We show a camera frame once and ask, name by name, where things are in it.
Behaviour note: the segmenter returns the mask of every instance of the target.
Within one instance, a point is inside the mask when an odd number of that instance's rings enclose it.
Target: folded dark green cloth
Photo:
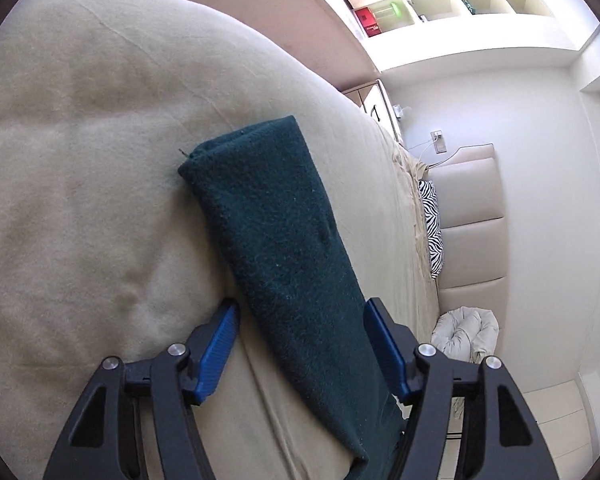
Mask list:
[[[204,142],[178,172],[283,373],[356,455],[347,480],[385,479],[402,415],[366,337],[365,300],[296,120]]]

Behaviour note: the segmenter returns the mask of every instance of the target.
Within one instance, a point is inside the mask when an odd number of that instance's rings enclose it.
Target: power socket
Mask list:
[[[446,152],[446,142],[441,130],[431,132],[431,140],[433,140],[433,149],[436,150],[436,153]]]

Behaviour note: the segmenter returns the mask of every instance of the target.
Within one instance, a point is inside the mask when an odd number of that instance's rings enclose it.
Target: headboard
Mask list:
[[[444,247],[437,279],[440,312],[461,306],[487,308],[503,329],[509,240],[493,145],[460,148],[429,168],[427,179],[436,187]]]

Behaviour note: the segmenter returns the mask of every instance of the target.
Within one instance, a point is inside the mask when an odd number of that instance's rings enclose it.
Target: mattress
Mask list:
[[[107,355],[181,341],[240,298],[177,175],[204,140],[294,115],[366,297],[429,340],[438,300],[421,168],[254,30],[185,0],[20,0],[0,28],[0,453],[38,480]],[[352,455],[305,407],[243,305],[195,408],[219,480],[341,480]],[[150,410],[147,462],[160,478]]]

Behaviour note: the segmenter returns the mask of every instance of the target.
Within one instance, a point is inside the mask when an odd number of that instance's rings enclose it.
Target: tiled floor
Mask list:
[[[582,480],[592,457],[589,426],[576,383],[569,381],[524,396],[554,458],[560,480]],[[461,428],[459,420],[449,423],[449,431]],[[446,441],[440,479],[454,477],[459,447],[459,440]]]

